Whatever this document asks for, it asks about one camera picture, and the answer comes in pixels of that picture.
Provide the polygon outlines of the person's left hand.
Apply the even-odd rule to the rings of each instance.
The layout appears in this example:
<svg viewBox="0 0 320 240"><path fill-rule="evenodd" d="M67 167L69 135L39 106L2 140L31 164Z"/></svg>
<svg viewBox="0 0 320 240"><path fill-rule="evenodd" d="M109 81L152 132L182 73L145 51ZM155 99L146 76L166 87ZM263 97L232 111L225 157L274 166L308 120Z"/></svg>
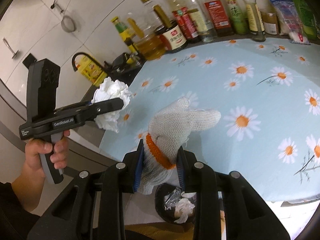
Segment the person's left hand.
<svg viewBox="0 0 320 240"><path fill-rule="evenodd" d="M40 139L30 139L25 146L25 162L22 168L22 174L33 178L46 178L44 168L42 167L40 156L52 155L49 157L50 162L56 170L67 167L68 154L68 137L70 131L63 132L62 139L55 142L45 142Z"/></svg>

